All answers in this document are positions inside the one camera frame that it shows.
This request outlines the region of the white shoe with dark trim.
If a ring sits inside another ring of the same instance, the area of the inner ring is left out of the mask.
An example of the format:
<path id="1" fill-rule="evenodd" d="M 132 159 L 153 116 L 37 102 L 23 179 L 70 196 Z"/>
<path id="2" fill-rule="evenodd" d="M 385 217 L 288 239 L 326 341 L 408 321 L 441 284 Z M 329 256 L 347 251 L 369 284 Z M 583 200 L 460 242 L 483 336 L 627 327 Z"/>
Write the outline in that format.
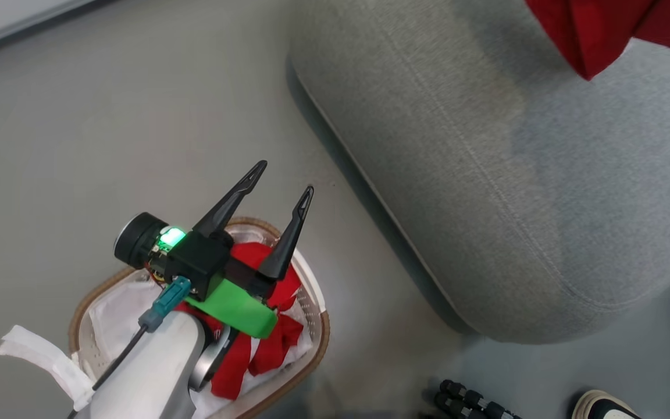
<path id="1" fill-rule="evenodd" d="M 641 419 L 627 403 L 603 390 L 588 390 L 576 401 L 570 419 Z"/>

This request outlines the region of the white laundry basket brown rim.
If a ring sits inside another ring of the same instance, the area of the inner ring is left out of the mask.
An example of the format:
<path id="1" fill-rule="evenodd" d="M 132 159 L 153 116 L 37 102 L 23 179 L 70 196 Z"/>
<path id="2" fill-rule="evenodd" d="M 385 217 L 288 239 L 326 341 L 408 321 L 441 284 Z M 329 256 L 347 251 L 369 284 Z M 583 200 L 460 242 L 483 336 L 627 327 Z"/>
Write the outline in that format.
<path id="1" fill-rule="evenodd" d="M 297 345 L 290 348 L 283 366 L 247 378 L 236 400 L 214 397 L 210 386 L 205 386 L 202 392 L 188 390 L 181 393 L 184 412 L 179 419 L 252 419 L 300 384 L 319 365 L 330 333 L 322 292 L 313 271 L 298 250 L 291 258 L 289 271 L 298 275 L 301 284 L 288 313 L 302 323 L 304 329 Z M 95 329 L 87 310 L 125 284 L 148 281 L 145 271 L 125 268 L 100 284 L 78 305 L 69 329 L 72 355 L 60 364 L 63 368 L 73 368 L 73 373 L 58 381 L 69 397 L 76 399 L 89 392 L 95 377 L 102 374 L 109 364 L 106 353 L 97 348 Z"/>

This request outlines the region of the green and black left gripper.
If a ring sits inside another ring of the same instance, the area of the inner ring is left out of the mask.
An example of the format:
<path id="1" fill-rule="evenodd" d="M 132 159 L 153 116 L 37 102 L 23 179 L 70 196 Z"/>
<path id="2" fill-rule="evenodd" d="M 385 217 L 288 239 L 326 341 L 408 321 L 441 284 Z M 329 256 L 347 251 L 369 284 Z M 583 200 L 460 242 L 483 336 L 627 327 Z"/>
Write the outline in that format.
<path id="1" fill-rule="evenodd" d="M 268 305 L 278 281 L 285 278 L 305 223 L 315 189 L 307 186 L 291 212 L 291 220 L 259 265 L 250 267 L 231 254 L 234 239 L 221 232 L 242 200 L 252 193 L 268 161 L 260 160 L 188 233 L 167 233 L 167 275 L 189 279 L 186 302 L 212 318 L 256 339 L 266 339 L 277 324 Z"/>

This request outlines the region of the grey fabric sofa seat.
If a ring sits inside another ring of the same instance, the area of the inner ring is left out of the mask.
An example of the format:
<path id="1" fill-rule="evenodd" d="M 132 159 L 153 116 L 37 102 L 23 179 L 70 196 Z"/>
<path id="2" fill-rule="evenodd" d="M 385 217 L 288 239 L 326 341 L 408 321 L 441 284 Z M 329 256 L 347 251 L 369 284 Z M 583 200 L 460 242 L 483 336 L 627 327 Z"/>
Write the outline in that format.
<path id="1" fill-rule="evenodd" d="M 670 286 L 670 51 L 591 81 L 523 0 L 294 0 L 292 67 L 457 313 L 599 332 Z"/>

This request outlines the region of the red garment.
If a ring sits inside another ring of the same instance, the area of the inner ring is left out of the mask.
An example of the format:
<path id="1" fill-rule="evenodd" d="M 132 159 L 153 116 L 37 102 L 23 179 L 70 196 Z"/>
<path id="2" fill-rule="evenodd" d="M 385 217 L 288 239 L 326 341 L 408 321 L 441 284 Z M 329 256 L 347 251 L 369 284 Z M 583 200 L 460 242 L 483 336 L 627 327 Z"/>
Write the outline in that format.
<path id="1" fill-rule="evenodd" d="M 567 63 L 585 80 L 632 39 L 670 48 L 670 0 L 525 0 Z"/>
<path id="2" fill-rule="evenodd" d="M 222 334 L 226 324 L 197 310 L 186 301 L 175 308 L 176 312 L 198 318 L 210 330 L 214 342 L 226 345 L 216 358 L 218 366 L 210 369 L 210 376 L 206 379 L 210 393 L 221 399 L 236 400 L 245 382 L 281 369 L 290 358 L 295 358 L 295 349 L 303 349 L 301 337 L 305 332 L 305 322 L 296 320 L 294 316 L 296 294 L 300 288 L 300 276 L 290 266 L 285 278 L 277 282 L 268 300 L 269 307 L 277 315 L 277 324 L 266 339 L 247 336 L 230 326 L 230 334 L 224 339 Z"/>

